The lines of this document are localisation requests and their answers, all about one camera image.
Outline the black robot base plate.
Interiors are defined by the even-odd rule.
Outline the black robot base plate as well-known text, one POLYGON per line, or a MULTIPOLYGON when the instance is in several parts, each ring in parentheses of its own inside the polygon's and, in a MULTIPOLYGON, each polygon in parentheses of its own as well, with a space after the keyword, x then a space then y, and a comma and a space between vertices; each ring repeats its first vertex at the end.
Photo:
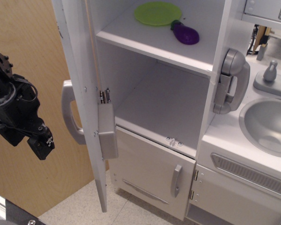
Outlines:
POLYGON ((45 225, 45 223, 0 196, 0 225, 45 225))

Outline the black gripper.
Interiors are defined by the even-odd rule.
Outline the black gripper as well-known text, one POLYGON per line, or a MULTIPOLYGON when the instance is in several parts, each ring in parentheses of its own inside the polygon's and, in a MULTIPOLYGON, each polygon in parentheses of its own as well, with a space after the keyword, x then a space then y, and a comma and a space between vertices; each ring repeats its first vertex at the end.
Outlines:
POLYGON ((20 75, 0 77, 0 135, 13 146, 24 137, 40 160, 55 148, 52 133, 38 117, 40 102, 36 87, 20 75))

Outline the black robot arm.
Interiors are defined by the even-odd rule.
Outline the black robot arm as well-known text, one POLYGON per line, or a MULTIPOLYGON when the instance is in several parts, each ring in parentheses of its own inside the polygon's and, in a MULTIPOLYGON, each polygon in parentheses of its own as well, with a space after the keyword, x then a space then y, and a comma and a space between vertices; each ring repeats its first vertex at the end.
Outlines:
POLYGON ((0 53, 0 135, 17 146, 24 137, 40 160, 55 148, 50 129, 38 116, 40 107, 36 87, 12 72, 9 57, 0 53))

